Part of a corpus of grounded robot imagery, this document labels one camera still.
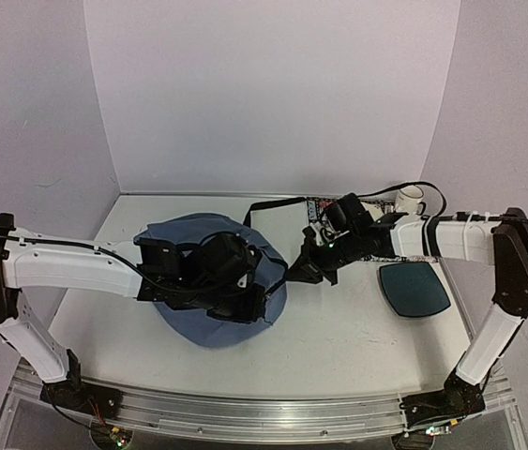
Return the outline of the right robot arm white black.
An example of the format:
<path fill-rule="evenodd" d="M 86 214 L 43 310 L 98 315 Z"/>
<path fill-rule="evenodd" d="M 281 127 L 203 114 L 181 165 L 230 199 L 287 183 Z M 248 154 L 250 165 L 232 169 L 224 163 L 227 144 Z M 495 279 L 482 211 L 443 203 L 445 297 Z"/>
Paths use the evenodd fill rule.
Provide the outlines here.
<path fill-rule="evenodd" d="M 374 258 L 462 260 L 493 267 L 495 293 L 473 343 L 456 365 L 457 380 L 477 385 L 528 318 L 528 219 L 519 208 L 501 216 L 458 213 L 375 218 L 354 194 L 331 202 L 303 231 L 287 280 L 337 284 L 342 267 Z"/>

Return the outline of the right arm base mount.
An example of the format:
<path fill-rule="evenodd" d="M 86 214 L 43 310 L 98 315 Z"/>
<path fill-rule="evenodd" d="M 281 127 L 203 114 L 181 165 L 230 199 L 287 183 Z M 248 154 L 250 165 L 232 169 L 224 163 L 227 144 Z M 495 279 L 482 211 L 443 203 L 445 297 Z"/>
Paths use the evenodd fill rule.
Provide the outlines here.
<path fill-rule="evenodd" d="M 414 431 L 481 413 L 485 402 L 481 391 L 439 390 L 404 397 L 400 409 L 405 413 L 407 429 Z"/>

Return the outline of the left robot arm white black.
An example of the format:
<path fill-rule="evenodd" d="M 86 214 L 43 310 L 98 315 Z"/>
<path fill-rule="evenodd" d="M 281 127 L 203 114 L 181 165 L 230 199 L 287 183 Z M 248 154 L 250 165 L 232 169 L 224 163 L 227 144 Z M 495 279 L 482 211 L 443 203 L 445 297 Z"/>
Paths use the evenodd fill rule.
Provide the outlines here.
<path fill-rule="evenodd" d="M 210 318 L 256 323 L 267 295 L 255 280 L 263 253 L 240 234 L 216 232 L 198 244 L 174 244 L 143 233 L 113 244 L 46 237 L 0 214 L 0 336 L 34 368 L 72 410 L 86 406 L 73 351 L 62 347 L 23 298 L 28 287 L 116 294 L 163 303 L 174 310 L 201 309 Z"/>

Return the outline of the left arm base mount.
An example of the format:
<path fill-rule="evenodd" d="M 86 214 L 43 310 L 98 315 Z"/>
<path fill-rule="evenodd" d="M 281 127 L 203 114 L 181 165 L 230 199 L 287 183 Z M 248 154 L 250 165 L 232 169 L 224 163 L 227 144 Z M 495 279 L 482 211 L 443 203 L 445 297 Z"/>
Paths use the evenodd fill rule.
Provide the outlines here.
<path fill-rule="evenodd" d="M 44 383 L 39 399 L 59 409 L 114 419 L 119 412 L 121 390 L 82 380 Z"/>

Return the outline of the blue student backpack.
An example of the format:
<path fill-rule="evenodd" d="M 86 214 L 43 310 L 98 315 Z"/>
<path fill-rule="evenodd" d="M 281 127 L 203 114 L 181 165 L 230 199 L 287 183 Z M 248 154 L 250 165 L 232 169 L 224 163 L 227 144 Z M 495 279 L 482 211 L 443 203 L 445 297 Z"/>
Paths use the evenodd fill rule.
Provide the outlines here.
<path fill-rule="evenodd" d="M 168 308 L 163 303 L 154 303 L 163 320 L 178 334 L 189 341 L 206 348 L 226 348 L 262 333 L 273 325 L 284 310 L 287 300 L 286 273 L 288 264 L 277 250 L 260 234 L 251 228 L 250 220 L 235 221 L 216 213 L 194 213 L 176 217 L 160 223 L 151 223 L 146 230 L 137 234 L 174 244 L 199 244 L 213 233 L 229 232 L 244 238 L 254 245 L 263 257 L 256 269 L 255 280 L 264 286 L 265 315 L 254 323 L 224 322 L 208 317 L 203 310 L 179 310 Z"/>

